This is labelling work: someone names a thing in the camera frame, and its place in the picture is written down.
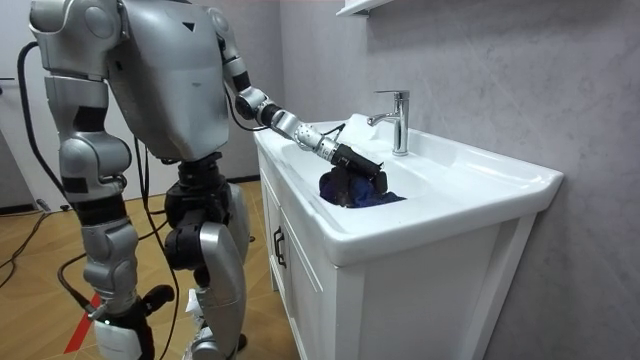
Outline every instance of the dark cloth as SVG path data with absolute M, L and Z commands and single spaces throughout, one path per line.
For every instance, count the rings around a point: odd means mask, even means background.
M 376 186 L 374 181 L 364 176 L 334 167 L 320 177 L 320 197 L 334 205 L 349 208 L 363 208 L 405 200 L 393 192 L 380 191 L 381 188 L 386 190 L 386 174 L 381 174 L 385 176 L 383 187 Z

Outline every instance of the gray wall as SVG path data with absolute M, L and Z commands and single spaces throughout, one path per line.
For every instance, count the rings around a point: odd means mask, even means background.
M 33 203 L 31 192 L 16 164 L 9 145 L 0 133 L 0 208 Z
M 640 1 L 396 0 L 370 19 L 282 2 L 285 98 L 307 120 L 390 110 L 566 174 L 486 359 L 640 357 Z
M 280 3 L 278 1 L 196 0 L 220 9 L 233 27 L 240 55 L 249 68 L 254 86 L 276 102 L 284 101 Z M 237 116 L 243 125 L 256 122 Z M 221 148 L 220 169 L 227 178 L 257 175 L 258 152 L 251 133 L 229 119 L 229 142 Z

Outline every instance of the red tape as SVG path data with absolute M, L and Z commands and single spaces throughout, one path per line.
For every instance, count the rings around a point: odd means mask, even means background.
M 91 305 L 94 308 L 97 308 L 98 305 L 100 305 L 100 297 L 98 296 L 98 294 L 94 294 L 91 298 Z M 87 318 L 87 313 L 85 312 L 84 314 L 82 314 L 82 318 L 80 319 L 78 326 L 76 326 L 76 331 L 73 332 L 73 335 L 71 336 L 71 339 L 67 344 L 67 348 L 64 349 L 63 354 L 80 350 L 82 342 L 84 342 L 84 338 L 87 337 L 87 333 L 89 332 L 90 327 L 91 322 Z

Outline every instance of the sink countertop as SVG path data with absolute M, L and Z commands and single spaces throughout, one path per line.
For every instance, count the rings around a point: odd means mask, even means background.
M 366 124 L 354 114 L 339 142 L 380 163 L 395 203 L 342 208 L 319 195 L 320 176 L 332 165 L 271 130 L 257 132 L 259 148 L 274 163 L 307 215 L 324 232 L 335 265 L 407 250 L 466 231 L 546 209 L 562 173 L 486 150 L 410 130 L 409 155 L 395 157 L 392 125 Z M 315 123 L 326 132 L 345 121 Z M 409 232 L 394 242 L 398 231 Z

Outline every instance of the chrome faucet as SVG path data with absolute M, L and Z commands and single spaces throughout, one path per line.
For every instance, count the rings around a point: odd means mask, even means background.
M 394 124 L 393 128 L 393 155 L 405 156 L 409 146 L 409 91 L 386 90 L 376 91 L 377 94 L 392 92 L 394 97 L 394 110 L 392 113 L 371 116 L 367 119 L 369 126 L 376 126 L 381 121 Z

